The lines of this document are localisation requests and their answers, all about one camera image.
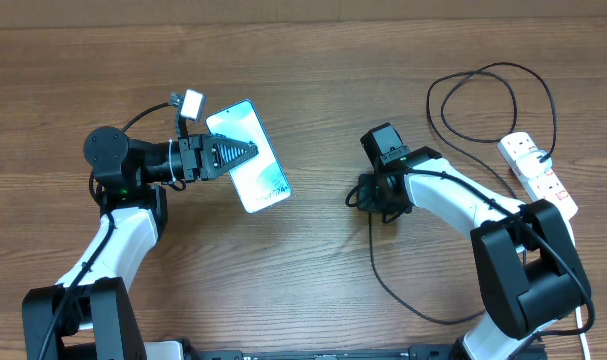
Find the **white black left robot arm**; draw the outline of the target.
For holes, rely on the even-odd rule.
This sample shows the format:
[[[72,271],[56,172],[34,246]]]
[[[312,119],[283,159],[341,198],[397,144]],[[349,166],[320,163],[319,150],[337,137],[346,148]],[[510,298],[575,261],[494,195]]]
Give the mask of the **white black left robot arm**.
[[[206,181],[258,154],[253,142],[183,134],[148,143],[100,127],[84,143],[100,227],[73,268],[22,303],[30,359],[189,359],[185,340],[143,340],[128,290],[167,224],[166,190]]]

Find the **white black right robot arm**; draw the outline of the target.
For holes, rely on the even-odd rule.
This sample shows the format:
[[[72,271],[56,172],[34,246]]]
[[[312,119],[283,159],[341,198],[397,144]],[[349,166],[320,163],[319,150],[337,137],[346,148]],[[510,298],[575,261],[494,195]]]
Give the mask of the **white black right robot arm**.
[[[415,151],[389,123],[360,143],[373,170],[360,175],[345,203],[389,224],[414,208],[438,216],[471,241],[484,310],[451,345],[413,345],[423,359],[544,359],[540,341],[562,336],[552,324],[588,313],[568,330],[583,335],[595,320],[591,287],[571,228],[552,202],[504,197],[454,169],[434,149]]]

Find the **white power strip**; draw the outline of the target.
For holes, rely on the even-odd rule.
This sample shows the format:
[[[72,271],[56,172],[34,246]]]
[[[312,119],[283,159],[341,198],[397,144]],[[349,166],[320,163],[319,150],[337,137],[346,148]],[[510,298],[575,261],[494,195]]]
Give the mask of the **white power strip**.
[[[545,199],[554,204],[568,222],[578,206],[552,168],[552,159],[542,162],[546,151],[539,149],[526,132],[503,137],[497,148],[533,201]]]

